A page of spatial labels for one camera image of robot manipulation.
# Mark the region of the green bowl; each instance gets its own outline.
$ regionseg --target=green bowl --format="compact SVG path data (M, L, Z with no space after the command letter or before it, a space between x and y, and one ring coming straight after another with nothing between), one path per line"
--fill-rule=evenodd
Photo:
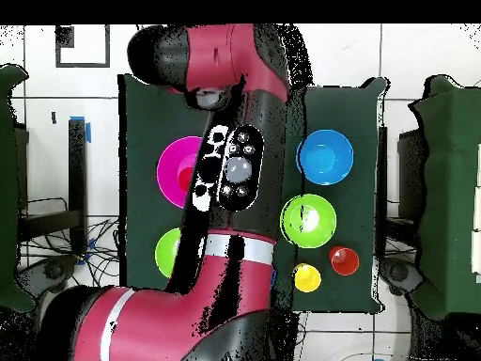
M155 262L161 273L170 278L176 260L180 228L173 228L166 232L155 247Z
M322 196L295 196L281 212L281 231L284 238L300 248L323 246L335 232L335 210Z

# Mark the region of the yellow bowl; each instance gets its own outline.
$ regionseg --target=yellow bowl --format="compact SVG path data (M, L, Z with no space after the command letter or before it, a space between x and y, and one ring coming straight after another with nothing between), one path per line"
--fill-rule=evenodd
M301 292L308 293L319 288L320 272L310 264L301 263L294 268L294 286Z

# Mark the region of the white stripe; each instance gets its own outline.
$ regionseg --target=white stripe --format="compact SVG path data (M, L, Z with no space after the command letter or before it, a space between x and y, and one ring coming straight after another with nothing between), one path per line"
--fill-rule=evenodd
M112 334L114 333L114 327L116 326L116 319L122 311L122 307L125 306L127 301L135 293L135 290L125 291L112 307L107 322L103 327L103 333L101 334L101 361L110 361L110 343L112 341Z
M227 257L230 235L209 234L206 244L206 255ZM244 260L256 261L263 264L272 264L274 245L254 238L244 239Z

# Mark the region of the dark green board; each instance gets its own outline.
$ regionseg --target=dark green board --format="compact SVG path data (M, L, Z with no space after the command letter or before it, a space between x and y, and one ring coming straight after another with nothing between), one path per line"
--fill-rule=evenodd
M19 182L14 119L10 109L11 90L28 75L17 65L0 65L0 307L27 312L35 307L32 298L15 282L14 273L20 261L17 239L19 217Z
M156 181L156 164L162 151L185 135L202 135L208 113L187 109L183 98L146 86L125 75L127 90L127 283L162 289L164 278L154 260L155 245L171 228L179 227L181 210L170 204ZM322 284L312 293L294 293L294 310L378 312L371 296L374 191L378 144L378 100L386 88L375 79L366 88L312 87L308 89L307 130L334 129L354 149L354 166L337 185L320 187L307 182L305 192L324 196L337 212L337 230L319 249L299 250L284 238L274 251L278 271L276 288L289 296L292 269L299 262L319 268ZM302 175L295 165L295 148L303 139L295 112L289 110L283 201L299 195ZM355 249L361 266L354 275L336 275L328 261L332 245Z
M481 89L436 76L414 110L429 146L424 170L426 209L419 267L427 278L412 295L434 320L449 313L481 314L481 284L471 268L474 190L481 143Z

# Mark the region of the white tile wall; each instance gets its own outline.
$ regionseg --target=white tile wall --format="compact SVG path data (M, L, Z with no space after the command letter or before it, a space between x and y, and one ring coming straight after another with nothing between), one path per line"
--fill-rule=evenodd
M419 99L427 77L451 75L463 86L481 80L479 24L383 24L381 73L387 98Z
M86 144L87 213L118 214L118 100L27 99L26 110L30 199L68 198L69 119L84 117L91 127L91 143Z
M303 33L317 85L359 86L375 76L385 76L391 81L384 123L389 134L388 197L397 201L397 139L400 133L418 127L407 105L421 97L424 82L432 74L451 74L466 86L479 84L481 25L298 26ZM75 27L77 45L74 49L62 50L63 61L67 61L66 57L70 61L101 61L101 26ZM111 26L111 67L108 69L57 69L54 26L27 26L24 38L23 26L0 26L0 64L9 62L23 66L24 63L29 74L25 83L26 114L23 85L14 89L12 106L18 120L26 121L30 131L28 189L31 199L67 197L68 120L71 116L83 116L91 123L92 142L87 144L88 213L98 217L89 217L89 225L99 223L107 216L114 220L118 215L116 75L130 72L126 46L136 30L134 24ZM56 113L56 124L52 123L52 112ZM30 209L32 212L51 212L53 208L60 210L61 203L42 203L36 205L35 210L33 206ZM397 205L388 204L388 212L396 216ZM116 249L111 234L100 239L98 246ZM29 253L43 252L29 247ZM40 258L31 258L30 262L37 259ZM95 266L102 262L99 257L91 260ZM108 273L115 275L117 272L117 264L111 263ZM86 266L77 266L75 277L87 285L92 282ZM101 283L115 284L117 281L117 277L103 277ZM405 361L410 342L410 335L406 334L410 331L406 302L391 295L382 281L379 281L379 297L385 310L376 316L302 314L301 324L307 331L322 332L307 332L304 340L304 333L300 333L299 341L303 341L296 348L296 361L371 361L373 356L386 361Z
M0 25L0 65L23 67L23 26ZM23 97L23 84L13 89L13 97Z

